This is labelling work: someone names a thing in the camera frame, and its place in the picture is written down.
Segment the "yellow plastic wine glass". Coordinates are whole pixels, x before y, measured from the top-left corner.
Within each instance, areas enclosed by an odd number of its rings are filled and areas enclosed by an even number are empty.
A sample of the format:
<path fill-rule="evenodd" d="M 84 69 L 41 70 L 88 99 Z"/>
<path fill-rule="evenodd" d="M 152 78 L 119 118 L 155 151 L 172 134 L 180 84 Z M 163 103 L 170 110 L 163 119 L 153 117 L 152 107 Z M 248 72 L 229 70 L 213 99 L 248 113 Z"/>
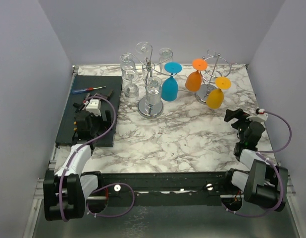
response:
<path fill-rule="evenodd" d="M 217 88 L 210 92 L 206 104 L 211 109 L 219 109 L 224 100 L 223 90 L 228 90 L 231 87 L 231 81 L 227 77 L 218 77 L 215 81 Z"/>

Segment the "clear wine glass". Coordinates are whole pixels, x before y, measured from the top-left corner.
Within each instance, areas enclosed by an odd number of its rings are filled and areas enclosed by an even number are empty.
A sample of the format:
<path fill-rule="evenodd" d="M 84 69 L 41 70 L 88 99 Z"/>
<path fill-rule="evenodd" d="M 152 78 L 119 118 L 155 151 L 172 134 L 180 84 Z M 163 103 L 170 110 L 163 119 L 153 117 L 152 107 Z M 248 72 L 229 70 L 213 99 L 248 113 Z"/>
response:
<path fill-rule="evenodd" d="M 158 65 L 160 68 L 160 72 L 167 73 L 164 67 L 168 62 L 173 61 L 173 52 L 170 48 L 162 48 L 159 50 L 159 55 L 160 57 L 159 57 Z"/>
<path fill-rule="evenodd" d="M 153 47 L 148 42 L 139 42 L 136 45 L 136 51 L 142 57 L 142 59 L 140 60 L 142 62 L 142 73 L 143 76 L 146 76 L 148 73 L 147 66 L 151 65 Z"/>
<path fill-rule="evenodd" d="M 122 72 L 122 78 L 128 82 L 124 87 L 124 96 L 131 103 L 135 103 L 139 97 L 139 88 L 134 83 L 138 77 L 138 72 L 132 68 L 123 70 Z"/>
<path fill-rule="evenodd" d="M 120 69 L 122 73 L 127 69 L 136 69 L 132 54 L 124 53 L 120 56 Z"/>
<path fill-rule="evenodd" d="M 161 79 L 157 76 L 152 76 L 147 80 L 146 102 L 150 106 L 161 102 Z"/>

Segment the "dark grey box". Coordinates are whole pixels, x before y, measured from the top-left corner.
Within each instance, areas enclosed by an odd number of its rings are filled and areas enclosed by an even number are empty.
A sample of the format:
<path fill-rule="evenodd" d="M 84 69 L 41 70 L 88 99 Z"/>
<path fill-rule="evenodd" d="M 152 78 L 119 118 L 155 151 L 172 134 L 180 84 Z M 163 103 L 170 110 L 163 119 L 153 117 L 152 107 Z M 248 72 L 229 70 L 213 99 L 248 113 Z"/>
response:
<path fill-rule="evenodd" d="M 96 147 L 113 147 L 122 91 L 121 76 L 77 75 L 56 137 L 58 146 L 71 146 L 78 140 L 89 141 L 110 129 L 94 142 Z"/>

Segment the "chrome swirl wine glass rack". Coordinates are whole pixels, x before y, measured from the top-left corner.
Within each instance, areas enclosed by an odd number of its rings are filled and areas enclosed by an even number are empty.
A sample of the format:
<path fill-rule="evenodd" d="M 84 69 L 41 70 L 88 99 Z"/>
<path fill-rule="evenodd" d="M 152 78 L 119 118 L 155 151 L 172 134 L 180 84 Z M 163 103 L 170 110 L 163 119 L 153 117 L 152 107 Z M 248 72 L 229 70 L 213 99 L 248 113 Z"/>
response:
<path fill-rule="evenodd" d="M 159 77 L 153 76 L 154 71 L 157 73 L 159 73 L 159 71 L 155 69 L 155 64 L 152 62 L 152 45 L 148 42 L 139 42 L 136 45 L 136 51 L 146 56 L 145 61 L 142 62 L 146 96 L 138 102 L 138 111 L 143 117 L 156 118 L 161 115 L 163 111 L 162 99 L 171 102 L 177 98 L 178 84 L 174 76 L 181 72 L 182 67 L 176 62 L 169 61 L 173 57 L 171 49 L 161 49 L 159 53 L 162 60 L 158 65 L 163 66 L 166 73 L 160 72 L 160 74 L 169 77 L 166 81 L 162 82 Z M 136 58 L 136 56 L 131 53 L 125 53 L 120 57 L 123 63 L 130 63 L 132 66 L 121 70 L 122 78 L 129 81 L 129 84 L 124 88 L 124 94 L 127 99 L 137 99 L 139 95 L 139 88 L 134 84 L 134 81 L 139 78 L 139 74 L 135 69 L 133 58 Z"/>

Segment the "orange plastic wine glass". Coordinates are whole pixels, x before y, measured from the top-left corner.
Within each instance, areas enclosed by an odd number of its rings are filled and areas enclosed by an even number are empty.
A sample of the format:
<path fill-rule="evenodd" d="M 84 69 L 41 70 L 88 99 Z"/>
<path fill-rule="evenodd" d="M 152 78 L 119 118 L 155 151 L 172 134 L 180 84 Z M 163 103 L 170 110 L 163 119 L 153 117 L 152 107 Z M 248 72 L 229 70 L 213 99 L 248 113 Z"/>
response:
<path fill-rule="evenodd" d="M 207 62 L 204 59 L 195 59 L 192 61 L 192 67 L 194 72 L 192 72 L 185 83 L 185 87 L 190 92 L 199 91 L 202 84 L 202 75 L 201 72 L 207 69 Z"/>

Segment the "blue plastic wine glass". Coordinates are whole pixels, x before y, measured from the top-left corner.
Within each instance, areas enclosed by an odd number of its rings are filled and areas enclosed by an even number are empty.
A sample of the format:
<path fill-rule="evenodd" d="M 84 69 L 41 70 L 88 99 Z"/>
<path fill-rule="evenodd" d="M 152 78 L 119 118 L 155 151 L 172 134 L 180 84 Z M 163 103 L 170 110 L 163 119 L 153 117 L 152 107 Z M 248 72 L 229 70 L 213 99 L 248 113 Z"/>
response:
<path fill-rule="evenodd" d="M 178 74 L 182 67 L 177 62 L 168 62 L 164 69 L 166 72 L 170 73 L 170 77 L 167 78 L 162 85 L 161 98 L 164 101 L 172 102 L 175 101 L 178 94 L 178 83 L 174 78 L 175 74 Z"/>

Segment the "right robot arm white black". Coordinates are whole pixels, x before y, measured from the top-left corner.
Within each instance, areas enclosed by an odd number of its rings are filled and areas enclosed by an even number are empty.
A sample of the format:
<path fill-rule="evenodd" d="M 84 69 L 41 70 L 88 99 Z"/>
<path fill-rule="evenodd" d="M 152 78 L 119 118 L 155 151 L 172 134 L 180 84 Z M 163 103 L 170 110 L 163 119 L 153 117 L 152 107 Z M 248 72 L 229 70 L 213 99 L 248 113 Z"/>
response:
<path fill-rule="evenodd" d="M 264 156 L 266 151 L 257 148 L 265 132 L 263 123 L 269 115 L 271 112 L 264 109 L 257 109 L 253 116 L 242 109 L 226 110 L 224 121 L 235 119 L 231 126 L 237 130 L 239 139 L 233 154 L 249 171 L 230 169 L 222 182 L 226 193 L 234 194 L 239 190 L 246 202 L 259 206 L 266 213 L 284 209 L 288 183 L 288 169 L 274 164 Z"/>

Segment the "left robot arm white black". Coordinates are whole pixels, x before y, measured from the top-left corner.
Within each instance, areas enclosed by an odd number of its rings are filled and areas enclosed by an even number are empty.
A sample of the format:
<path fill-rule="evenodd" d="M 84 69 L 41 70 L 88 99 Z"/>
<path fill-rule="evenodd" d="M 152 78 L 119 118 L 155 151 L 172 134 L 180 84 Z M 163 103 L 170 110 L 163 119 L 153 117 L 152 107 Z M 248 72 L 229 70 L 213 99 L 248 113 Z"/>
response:
<path fill-rule="evenodd" d="M 96 148 L 97 141 L 108 134 L 116 122 L 116 112 L 106 110 L 105 115 L 95 115 L 87 110 L 75 114 L 75 131 L 70 143 L 71 151 L 56 172 L 46 172 L 44 214 L 48 221 L 82 218 L 87 197 L 101 195 L 104 183 L 99 172 L 83 173 L 86 162 Z"/>

